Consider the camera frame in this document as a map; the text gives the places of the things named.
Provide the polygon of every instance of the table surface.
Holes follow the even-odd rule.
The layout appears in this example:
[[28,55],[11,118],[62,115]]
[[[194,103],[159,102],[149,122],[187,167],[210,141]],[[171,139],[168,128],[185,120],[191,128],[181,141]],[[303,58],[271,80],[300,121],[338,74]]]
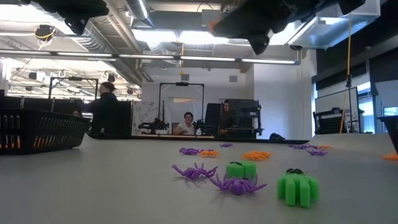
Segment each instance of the table surface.
[[[79,149],[31,156],[0,157],[0,223],[398,223],[398,162],[388,136],[322,136],[310,143],[335,148],[324,157],[280,144],[108,140],[85,137]],[[181,147],[216,149],[217,159],[181,156]],[[257,163],[254,195],[220,192],[209,180],[180,177],[193,163],[206,169],[238,161],[250,150],[274,152]],[[277,200],[277,179],[300,168],[320,183],[311,209]]]

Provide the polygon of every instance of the black 3d printer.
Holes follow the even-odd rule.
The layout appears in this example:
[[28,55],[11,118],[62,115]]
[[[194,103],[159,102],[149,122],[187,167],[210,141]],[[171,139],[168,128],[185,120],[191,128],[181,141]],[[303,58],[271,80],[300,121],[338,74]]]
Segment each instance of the black 3d printer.
[[262,135],[261,105],[258,100],[228,100],[232,126],[227,128],[227,138],[255,139]]

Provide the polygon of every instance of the man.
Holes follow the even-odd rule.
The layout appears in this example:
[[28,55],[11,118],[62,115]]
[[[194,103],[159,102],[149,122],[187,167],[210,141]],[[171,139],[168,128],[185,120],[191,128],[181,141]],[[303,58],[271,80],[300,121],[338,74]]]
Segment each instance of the man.
[[219,137],[226,137],[227,128],[232,126],[232,120],[229,116],[229,101],[224,101],[224,110],[220,119],[220,130],[218,131]]
[[177,127],[173,130],[173,134],[185,134],[185,135],[194,135],[195,128],[192,124],[193,115],[191,112],[186,112],[184,114],[184,122],[179,123]]
[[93,113],[91,132],[98,134],[103,129],[104,133],[117,134],[119,124],[118,99],[113,94],[115,87],[110,82],[103,82],[99,88],[101,94],[90,104]]

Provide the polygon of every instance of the green 3d printed octopus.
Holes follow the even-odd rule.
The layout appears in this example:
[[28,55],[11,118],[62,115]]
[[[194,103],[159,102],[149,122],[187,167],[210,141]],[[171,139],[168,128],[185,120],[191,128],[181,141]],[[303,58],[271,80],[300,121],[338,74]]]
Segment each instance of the green 3d printed octopus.
[[311,201],[319,198],[318,181],[304,175],[300,169],[288,169],[278,180],[277,188],[278,198],[284,198],[288,206],[299,202],[301,207],[310,208]]

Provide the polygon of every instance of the dark jacket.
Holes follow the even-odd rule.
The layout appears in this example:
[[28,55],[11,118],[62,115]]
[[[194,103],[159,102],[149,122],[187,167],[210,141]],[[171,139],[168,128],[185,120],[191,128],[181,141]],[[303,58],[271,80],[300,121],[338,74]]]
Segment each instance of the dark jacket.
[[113,93],[103,93],[101,98],[90,103],[90,111],[93,113],[91,132],[98,134],[104,129],[104,133],[117,134],[119,124],[119,104]]

